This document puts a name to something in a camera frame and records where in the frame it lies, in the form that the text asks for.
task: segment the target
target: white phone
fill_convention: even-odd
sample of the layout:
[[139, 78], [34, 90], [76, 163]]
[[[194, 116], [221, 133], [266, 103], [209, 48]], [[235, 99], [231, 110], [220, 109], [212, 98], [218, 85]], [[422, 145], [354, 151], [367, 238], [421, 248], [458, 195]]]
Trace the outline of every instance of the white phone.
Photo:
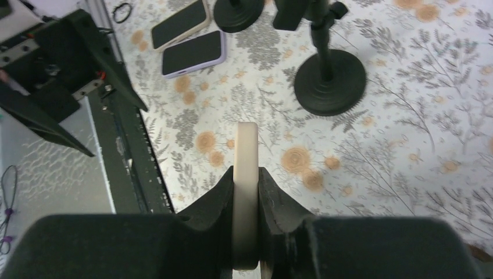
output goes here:
[[152, 46], [162, 52], [210, 23], [206, 0], [197, 0], [151, 29]]

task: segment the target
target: purple phone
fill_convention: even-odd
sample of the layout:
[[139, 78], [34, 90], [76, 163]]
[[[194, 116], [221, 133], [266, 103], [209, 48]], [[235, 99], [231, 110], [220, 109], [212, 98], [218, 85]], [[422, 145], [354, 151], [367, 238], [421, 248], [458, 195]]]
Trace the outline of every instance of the purple phone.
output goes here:
[[214, 31], [166, 48], [161, 73], [165, 78], [173, 78], [224, 60], [226, 36], [222, 31]]

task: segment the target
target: floral pattern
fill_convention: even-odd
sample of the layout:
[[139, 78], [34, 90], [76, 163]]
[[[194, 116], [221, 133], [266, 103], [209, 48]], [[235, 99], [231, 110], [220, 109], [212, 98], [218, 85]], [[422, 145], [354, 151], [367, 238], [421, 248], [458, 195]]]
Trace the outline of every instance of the floral pattern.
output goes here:
[[224, 63], [172, 80], [159, 75], [159, 53], [140, 44], [181, 1], [135, 1], [115, 26], [175, 207], [215, 185], [233, 163], [236, 123], [254, 121], [260, 165], [314, 213], [440, 217], [493, 252], [492, 4], [346, 0], [351, 12], [333, 27], [331, 47], [363, 62], [366, 95], [320, 117], [300, 108], [293, 88], [315, 53], [309, 23], [277, 31], [267, 3], [253, 26], [227, 34]]

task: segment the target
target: phone case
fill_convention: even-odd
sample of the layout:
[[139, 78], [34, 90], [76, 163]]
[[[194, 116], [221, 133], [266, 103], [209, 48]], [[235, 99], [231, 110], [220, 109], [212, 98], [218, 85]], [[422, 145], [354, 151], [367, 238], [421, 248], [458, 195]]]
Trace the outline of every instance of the phone case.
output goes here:
[[177, 36], [176, 38], [170, 40], [169, 42], [165, 43], [164, 45], [161, 45], [160, 47], [155, 48], [154, 49], [155, 51], [162, 52], [167, 47], [169, 47], [170, 45], [175, 45], [178, 42], [180, 42], [181, 40], [197, 33], [201, 29], [204, 29], [205, 27], [207, 27], [207, 25], [210, 23], [210, 11], [209, 11], [209, 7], [207, 5], [207, 1], [206, 0], [197, 0], [197, 1], [202, 1], [202, 3], [203, 3], [203, 8], [205, 9], [205, 20], [201, 24], [196, 25], [194, 28], [189, 29], [188, 31], [186, 31], [186, 32], [182, 33], [181, 35]]
[[[203, 68], [206, 68], [206, 67], [210, 67], [210, 66], [214, 66], [214, 65], [223, 63], [226, 60], [226, 56], [227, 56], [226, 55], [226, 49], [227, 49], [227, 46], [226, 46], [226, 34], [224, 32], [222, 32], [222, 31], [220, 31], [220, 33], [221, 33], [221, 56], [219, 56], [218, 59], [207, 61], [207, 62], [201, 63], [201, 64], [197, 64], [195, 66], [192, 66], [192, 67], [189, 67], [189, 68], [186, 68], [186, 69], [183, 69], [183, 70], [179, 70], [179, 71], [176, 71], [174, 73], [165, 74], [165, 75], [163, 75], [163, 77], [164, 78], [173, 78], [173, 77], [177, 77], [177, 76], [181, 76], [183, 74], [191, 73], [193, 71], [197, 71], [197, 70], [200, 70], [200, 69], [203, 69]], [[195, 39], [195, 38], [185, 40], [185, 41], [183, 41], [181, 43], [184, 43], [186, 41], [190, 41], [190, 40], [193, 40], [193, 39]]]

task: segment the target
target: black cable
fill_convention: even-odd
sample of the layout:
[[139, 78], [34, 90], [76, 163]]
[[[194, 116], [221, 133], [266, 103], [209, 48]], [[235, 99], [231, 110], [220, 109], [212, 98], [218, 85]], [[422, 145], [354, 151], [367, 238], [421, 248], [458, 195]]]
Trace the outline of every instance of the black cable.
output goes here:
[[[124, 17], [123, 19], [121, 19], [121, 20], [117, 20], [117, 19], [116, 19], [116, 13], [117, 13], [119, 10], [124, 9], [125, 7], [128, 7], [128, 13], [125, 15], [125, 17]], [[120, 5], [118, 5], [118, 6], [116, 6], [115, 8], [113, 8], [113, 12], [112, 12], [112, 14], [113, 14], [113, 20], [114, 20], [116, 23], [118, 23], [118, 24], [123, 23], [123, 22], [125, 22], [125, 20], [127, 20], [127, 19], [130, 17], [130, 15], [132, 14], [132, 5], [130, 5], [130, 3], [127, 3], [127, 2], [125, 2], [125, 3], [121, 3]]]
[[[13, 185], [13, 192], [12, 192], [12, 201], [9, 204], [7, 202], [7, 196], [5, 195], [5, 175], [8, 173], [10, 169], [14, 169], [14, 185]], [[9, 227], [9, 222], [10, 222], [10, 217], [12, 213], [14, 213], [13, 205], [15, 201], [15, 196], [17, 192], [17, 178], [18, 178], [19, 171], [16, 166], [10, 165], [7, 167], [7, 169], [3, 172], [2, 178], [0, 180], [0, 187], [2, 188], [2, 195], [3, 195], [3, 203], [5, 204], [5, 220], [2, 222], [0, 225], [0, 231], [2, 232], [3, 236], [2, 239], [0, 239], [0, 255], [5, 255], [10, 252], [10, 243], [12, 242], [13, 238], [10, 235], [7, 235], [7, 228]]]

